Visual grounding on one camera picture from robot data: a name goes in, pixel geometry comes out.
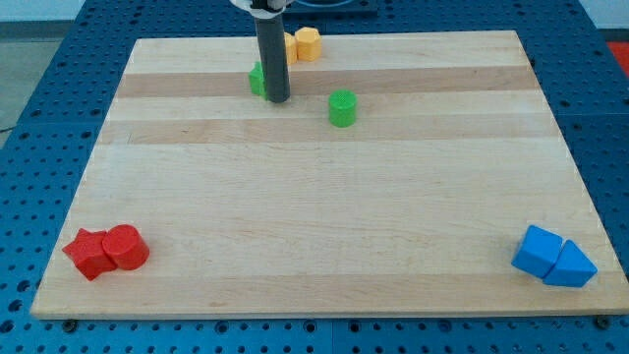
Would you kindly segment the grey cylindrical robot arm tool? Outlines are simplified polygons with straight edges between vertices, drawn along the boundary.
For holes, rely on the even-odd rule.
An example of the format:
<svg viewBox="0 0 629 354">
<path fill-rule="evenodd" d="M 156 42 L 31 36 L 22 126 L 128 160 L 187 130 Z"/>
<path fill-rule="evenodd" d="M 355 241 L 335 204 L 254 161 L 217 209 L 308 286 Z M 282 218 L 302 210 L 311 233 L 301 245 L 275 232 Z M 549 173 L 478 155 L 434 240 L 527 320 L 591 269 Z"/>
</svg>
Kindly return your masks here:
<svg viewBox="0 0 629 354">
<path fill-rule="evenodd" d="M 283 103 L 290 97 L 290 79 L 282 14 L 292 0 L 230 0 L 255 22 L 266 97 Z"/>
</svg>

